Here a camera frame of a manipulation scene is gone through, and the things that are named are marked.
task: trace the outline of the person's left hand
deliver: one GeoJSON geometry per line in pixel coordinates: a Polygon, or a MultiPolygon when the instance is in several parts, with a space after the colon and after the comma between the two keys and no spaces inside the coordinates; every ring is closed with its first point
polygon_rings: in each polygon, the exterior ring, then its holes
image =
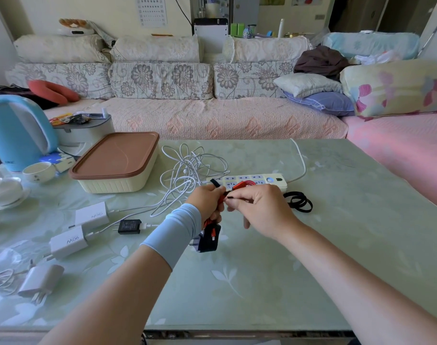
{"type": "Polygon", "coordinates": [[[199,186],[191,193],[185,203],[195,206],[201,213],[201,220],[215,220],[221,222],[220,212],[223,212],[225,206],[223,203],[218,205],[220,196],[226,191],[224,186],[216,188],[214,184],[199,186]]]}

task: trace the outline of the cream plastic container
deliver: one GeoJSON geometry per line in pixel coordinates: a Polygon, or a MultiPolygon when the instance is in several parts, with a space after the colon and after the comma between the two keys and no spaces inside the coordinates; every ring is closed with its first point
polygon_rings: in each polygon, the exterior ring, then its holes
{"type": "Polygon", "coordinates": [[[139,191],[158,156],[158,141],[156,132],[110,133],[76,162],[70,177],[91,194],[139,191]]]}

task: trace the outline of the kettle handle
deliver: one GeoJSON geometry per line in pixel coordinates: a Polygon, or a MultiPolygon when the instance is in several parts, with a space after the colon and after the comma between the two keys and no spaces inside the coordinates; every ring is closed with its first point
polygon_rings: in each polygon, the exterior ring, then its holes
{"type": "Polygon", "coordinates": [[[50,124],[46,114],[41,107],[31,99],[16,96],[14,94],[0,95],[0,104],[2,103],[17,103],[22,105],[38,123],[39,128],[43,131],[43,135],[47,141],[47,153],[50,154],[57,150],[59,146],[59,139],[54,132],[54,128],[50,124]]]}

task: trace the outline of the blue kettle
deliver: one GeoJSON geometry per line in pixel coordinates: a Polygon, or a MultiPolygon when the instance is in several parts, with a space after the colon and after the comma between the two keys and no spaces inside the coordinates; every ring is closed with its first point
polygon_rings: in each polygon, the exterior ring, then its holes
{"type": "Polygon", "coordinates": [[[0,95],[0,160],[11,172],[21,172],[57,150],[58,138],[34,101],[0,95]]]}

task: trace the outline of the light blue wristband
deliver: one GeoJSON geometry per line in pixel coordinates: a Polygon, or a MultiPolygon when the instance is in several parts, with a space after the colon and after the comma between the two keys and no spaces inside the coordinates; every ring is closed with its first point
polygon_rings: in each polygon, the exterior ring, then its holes
{"type": "Polygon", "coordinates": [[[201,230],[201,213],[195,206],[185,203],[168,214],[141,245],[157,251],[174,269],[185,248],[201,230]]]}

